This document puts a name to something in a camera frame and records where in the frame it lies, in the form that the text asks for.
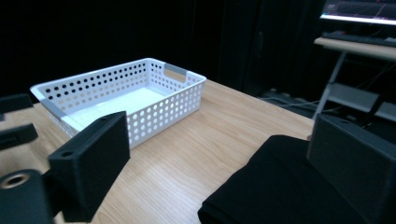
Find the white plastic basket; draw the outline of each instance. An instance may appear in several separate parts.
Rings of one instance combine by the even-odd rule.
[[[147,58],[37,84],[31,92],[70,137],[104,115],[126,111],[133,148],[199,109],[205,81]]]

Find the screw hole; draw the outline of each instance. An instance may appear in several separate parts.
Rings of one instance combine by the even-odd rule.
[[[62,153],[62,157],[68,157],[68,156],[71,156],[72,154],[73,154],[72,151],[66,151],[66,152]]]
[[[30,176],[27,174],[12,175],[1,183],[0,188],[1,189],[15,188],[15,187],[23,184],[24,182],[26,182],[29,179],[29,177]]]

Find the wooden table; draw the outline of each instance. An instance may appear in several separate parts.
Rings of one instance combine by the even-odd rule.
[[[46,113],[37,104],[0,122],[0,130],[33,122],[39,135],[30,144],[0,151],[0,176],[48,169],[48,155],[68,137]],[[269,136],[306,139],[313,123],[208,80],[198,111],[131,150],[92,223],[200,223],[202,202]],[[62,215],[56,222],[64,222]]]

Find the black cloth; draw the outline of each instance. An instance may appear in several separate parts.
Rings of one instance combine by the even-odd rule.
[[[212,223],[364,223],[309,163],[309,142],[271,136],[198,211]]]

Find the black plastic part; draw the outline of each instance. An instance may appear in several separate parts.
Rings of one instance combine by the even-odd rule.
[[[307,158],[368,223],[396,223],[396,146],[318,115]]]
[[[73,200],[53,175],[54,173],[48,170],[42,177],[49,197],[51,214],[55,217],[63,208],[73,206],[77,202]]]
[[[49,155],[49,182],[62,186],[52,193],[52,202],[65,193],[62,209],[67,222],[90,222],[120,171],[130,158],[125,112],[102,117]]]
[[[38,171],[21,170],[0,178],[0,223],[53,223]]]
[[[4,120],[3,114],[28,107],[32,107],[32,101],[28,94],[16,94],[0,98],[0,120]]]
[[[38,137],[33,124],[8,129],[0,132],[0,150],[29,143]]]

